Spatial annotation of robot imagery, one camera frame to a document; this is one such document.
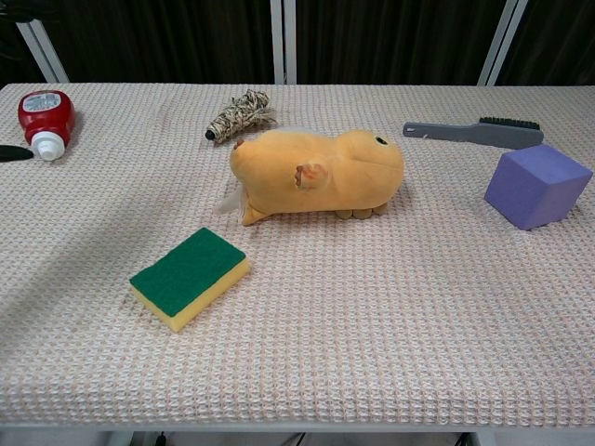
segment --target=purple foam cube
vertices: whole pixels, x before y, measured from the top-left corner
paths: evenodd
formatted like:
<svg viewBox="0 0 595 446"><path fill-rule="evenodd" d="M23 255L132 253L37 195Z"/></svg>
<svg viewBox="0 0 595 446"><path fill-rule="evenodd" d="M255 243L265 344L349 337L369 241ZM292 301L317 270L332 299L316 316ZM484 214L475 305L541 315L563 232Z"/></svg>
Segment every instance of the purple foam cube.
<svg viewBox="0 0 595 446"><path fill-rule="evenodd" d="M592 176L540 144L503 154L484 198L517 228L529 230L565 218Z"/></svg>

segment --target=sponge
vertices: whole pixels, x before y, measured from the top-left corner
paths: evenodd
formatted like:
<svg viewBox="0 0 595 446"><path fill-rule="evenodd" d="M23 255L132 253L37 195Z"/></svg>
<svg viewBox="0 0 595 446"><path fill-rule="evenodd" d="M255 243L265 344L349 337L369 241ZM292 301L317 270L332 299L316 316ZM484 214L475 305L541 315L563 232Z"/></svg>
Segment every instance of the sponge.
<svg viewBox="0 0 595 446"><path fill-rule="evenodd" d="M130 283L135 297L178 332L249 270L242 251L201 228Z"/></svg>

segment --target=plush toy tail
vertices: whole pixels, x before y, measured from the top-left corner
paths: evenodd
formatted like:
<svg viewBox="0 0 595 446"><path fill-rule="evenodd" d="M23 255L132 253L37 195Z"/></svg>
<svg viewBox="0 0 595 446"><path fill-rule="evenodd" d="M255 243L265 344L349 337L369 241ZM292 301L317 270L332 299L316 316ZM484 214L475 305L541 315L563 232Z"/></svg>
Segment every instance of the plush toy tail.
<svg viewBox="0 0 595 446"><path fill-rule="evenodd" d="M238 216L238 221L242 222L244 219L245 214L245 206L247 203L247 194L243 185L240 185L233 193L223 200L219 205L215 208L216 214L228 214L229 212L233 212L236 209L240 211L240 215Z"/></svg>

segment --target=hamster plush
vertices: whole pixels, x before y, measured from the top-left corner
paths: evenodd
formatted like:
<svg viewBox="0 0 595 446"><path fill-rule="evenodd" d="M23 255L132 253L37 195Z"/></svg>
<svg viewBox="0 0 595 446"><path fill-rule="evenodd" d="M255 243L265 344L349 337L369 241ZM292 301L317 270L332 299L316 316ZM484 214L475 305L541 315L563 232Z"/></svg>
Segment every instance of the hamster plush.
<svg viewBox="0 0 595 446"><path fill-rule="evenodd" d="M238 140L230 165L241 187L219 212L237 205L245 226L281 213L381 215L404 171L400 148L365 130L336 138L270 130L254 140Z"/></svg>

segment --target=black bristles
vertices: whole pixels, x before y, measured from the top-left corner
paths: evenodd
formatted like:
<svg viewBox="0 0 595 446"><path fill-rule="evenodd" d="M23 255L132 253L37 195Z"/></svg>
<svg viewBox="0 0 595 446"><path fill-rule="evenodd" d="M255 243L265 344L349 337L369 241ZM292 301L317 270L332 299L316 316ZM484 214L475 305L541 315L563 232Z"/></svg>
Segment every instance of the black bristles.
<svg viewBox="0 0 595 446"><path fill-rule="evenodd" d="M480 118L480 123L496 124L496 125L511 125L513 127L524 127L524 128L532 128L534 130L539 130L538 123L534 123L531 121L518 121L516 119L509 119L509 118L493 118L493 117Z"/></svg>

